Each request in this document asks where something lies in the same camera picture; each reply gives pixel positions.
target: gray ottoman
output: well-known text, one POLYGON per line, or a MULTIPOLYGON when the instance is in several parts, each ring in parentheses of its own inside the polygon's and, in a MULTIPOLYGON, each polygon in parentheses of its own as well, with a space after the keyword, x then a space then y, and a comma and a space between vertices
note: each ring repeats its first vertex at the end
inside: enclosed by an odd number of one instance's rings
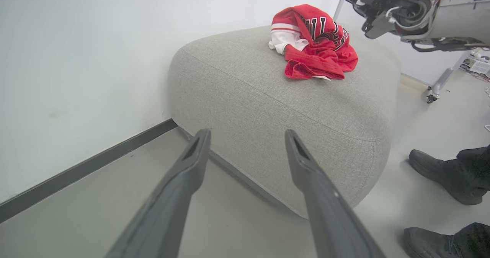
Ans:
POLYGON ((213 156, 268 200, 307 217, 284 132, 294 129, 351 206, 371 190, 390 153, 400 64, 346 28, 359 64, 345 80, 290 80, 268 47, 271 27, 233 31, 182 47, 170 66, 173 120, 189 134, 211 128, 213 156))

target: person's foot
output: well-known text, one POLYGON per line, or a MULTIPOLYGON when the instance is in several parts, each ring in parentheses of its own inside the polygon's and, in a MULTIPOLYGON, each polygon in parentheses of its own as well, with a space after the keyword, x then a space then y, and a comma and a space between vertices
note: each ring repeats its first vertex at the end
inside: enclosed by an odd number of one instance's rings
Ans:
POLYGON ((462 258, 453 235, 441 235, 422 228, 407 228, 403 239, 412 258, 462 258))
POLYGON ((419 150, 409 155, 410 165, 422 176, 442 185, 458 202, 467 206, 480 204, 485 190, 472 190, 465 180, 465 172, 456 160, 445 162, 419 150))

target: dark gray baseboard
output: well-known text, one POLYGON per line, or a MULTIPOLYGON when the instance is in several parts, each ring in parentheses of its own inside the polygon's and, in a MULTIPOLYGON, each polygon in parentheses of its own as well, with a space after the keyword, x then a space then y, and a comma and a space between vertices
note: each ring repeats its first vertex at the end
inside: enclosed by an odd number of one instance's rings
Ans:
POLYGON ((80 180, 84 176, 101 169, 105 165, 126 155, 136 148, 145 145, 162 134, 177 127, 177 124, 169 119, 157 126, 154 126, 142 133, 109 148, 102 153, 94 155, 87 160, 67 169, 47 181, 30 188, 29 190, 13 197, 0 204, 0 223, 12 218, 30 206, 42 201, 50 195, 62 190, 72 183, 80 180))

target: dark pants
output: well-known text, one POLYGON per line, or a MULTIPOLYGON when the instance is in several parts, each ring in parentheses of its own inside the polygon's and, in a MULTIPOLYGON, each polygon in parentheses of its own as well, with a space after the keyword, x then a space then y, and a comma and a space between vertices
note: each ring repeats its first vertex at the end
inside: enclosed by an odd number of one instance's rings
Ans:
POLYGON ((472 223, 454 235, 462 258, 490 257, 490 227, 472 223))
MULTIPOLYGON (((464 168, 465 178, 475 194, 485 194, 490 190, 490 146, 462 150, 457 163, 464 168)), ((490 257, 490 227, 474 223, 454 235, 463 258, 490 257)))

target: metal stand leg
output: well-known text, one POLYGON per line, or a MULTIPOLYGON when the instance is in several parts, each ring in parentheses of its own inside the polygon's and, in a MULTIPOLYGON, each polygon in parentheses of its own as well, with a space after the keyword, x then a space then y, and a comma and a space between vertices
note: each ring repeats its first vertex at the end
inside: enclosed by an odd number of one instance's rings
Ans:
POLYGON ((451 68, 446 68, 446 71, 444 71, 443 75, 439 77, 437 82, 434 84, 432 87, 428 87, 427 90, 432 90, 432 94, 427 96, 427 103, 432 103, 439 99, 439 94, 441 93, 441 90, 443 90, 444 85, 446 85, 446 82, 449 80, 451 77, 452 73, 455 72, 459 66, 463 63, 463 61, 468 57, 471 51, 466 51, 461 55, 461 57, 458 59, 456 64, 451 67, 451 68))

